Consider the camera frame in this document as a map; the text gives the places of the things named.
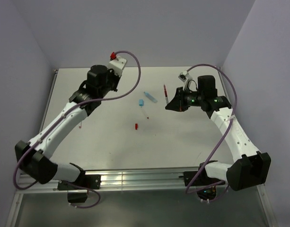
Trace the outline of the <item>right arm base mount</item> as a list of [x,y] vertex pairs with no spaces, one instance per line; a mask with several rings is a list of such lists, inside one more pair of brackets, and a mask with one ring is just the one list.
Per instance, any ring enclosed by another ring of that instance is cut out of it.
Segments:
[[[187,187],[196,174],[197,174],[197,171],[185,171],[183,172],[182,176],[179,176],[179,178],[182,178],[184,180],[184,184]],[[216,195],[217,195],[216,186],[218,185],[216,183],[220,183],[220,185],[225,185],[225,182],[220,179],[209,178],[205,170],[203,170],[200,173],[200,175],[195,179],[195,181],[192,183],[192,185],[188,189],[188,192],[192,191],[191,187],[194,187],[194,188],[204,187],[204,189],[201,189],[200,191],[197,192],[198,197],[204,201],[213,200],[216,198]]]

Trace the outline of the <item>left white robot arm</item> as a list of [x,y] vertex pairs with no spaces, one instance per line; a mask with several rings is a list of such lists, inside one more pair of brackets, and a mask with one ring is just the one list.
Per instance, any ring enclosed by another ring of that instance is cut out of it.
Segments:
[[50,161],[66,136],[101,104],[109,91],[116,91],[122,71],[108,65],[94,65],[79,89],[69,98],[62,112],[37,136],[15,145],[19,168],[40,184],[51,180],[68,181],[75,188],[85,185],[85,171],[76,164]]

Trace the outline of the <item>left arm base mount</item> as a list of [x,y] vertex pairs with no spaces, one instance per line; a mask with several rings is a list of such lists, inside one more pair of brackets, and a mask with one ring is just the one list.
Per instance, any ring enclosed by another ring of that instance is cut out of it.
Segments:
[[[101,196],[96,191],[100,189],[101,175],[90,174],[84,175],[80,180],[74,183],[59,181],[57,185],[58,191],[67,191],[67,201],[71,206],[76,206],[79,209],[86,209],[96,206]],[[80,203],[85,203],[90,193],[97,195],[97,201],[93,205],[81,206]]]

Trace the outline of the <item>dark red pen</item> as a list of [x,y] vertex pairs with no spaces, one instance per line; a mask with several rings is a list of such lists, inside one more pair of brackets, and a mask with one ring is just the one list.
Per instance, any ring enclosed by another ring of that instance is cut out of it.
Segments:
[[165,95],[166,105],[168,105],[169,100],[168,100],[168,94],[167,94],[167,87],[166,87],[165,84],[163,85],[163,89],[164,89],[164,95]]

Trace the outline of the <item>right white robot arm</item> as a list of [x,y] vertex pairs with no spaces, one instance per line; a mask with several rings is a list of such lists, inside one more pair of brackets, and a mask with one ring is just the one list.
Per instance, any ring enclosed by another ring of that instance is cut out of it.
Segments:
[[204,187],[215,186],[218,183],[228,183],[234,190],[239,191],[266,182],[271,157],[262,153],[246,135],[237,118],[233,107],[225,96],[219,96],[215,78],[212,75],[199,76],[197,89],[192,91],[189,83],[192,77],[188,72],[179,76],[184,86],[178,87],[174,98],[166,105],[166,110],[184,112],[191,106],[200,107],[208,118],[218,127],[233,157],[233,164],[224,164],[210,157],[200,164],[200,168],[188,183]]

